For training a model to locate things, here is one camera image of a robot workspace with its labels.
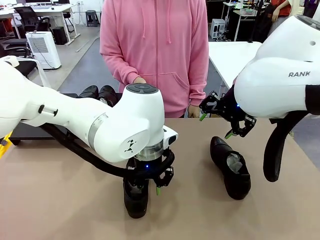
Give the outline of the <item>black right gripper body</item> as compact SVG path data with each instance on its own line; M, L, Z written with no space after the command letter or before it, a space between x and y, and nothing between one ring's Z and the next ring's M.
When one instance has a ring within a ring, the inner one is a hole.
M228 122L245 120L246 113L240 108L235 99L234 86L232 86L217 102L220 116Z

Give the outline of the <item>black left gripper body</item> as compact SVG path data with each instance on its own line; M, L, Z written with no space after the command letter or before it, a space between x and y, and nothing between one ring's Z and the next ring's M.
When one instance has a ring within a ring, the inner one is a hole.
M126 168L129 170L138 170L152 172L153 170L163 169L163 172L168 168L168 163L164 164L161 158L157 158L152 161L139 161L136 158L130 158L126 164ZM132 178L140 181L141 185L148 184L149 179L144 178Z

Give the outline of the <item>person's left hand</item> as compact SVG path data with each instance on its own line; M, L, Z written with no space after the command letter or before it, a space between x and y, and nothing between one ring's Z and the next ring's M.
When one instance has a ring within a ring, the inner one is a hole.
M188 106L188 118L199 118L200 117L200 108L196 105L190 104Z

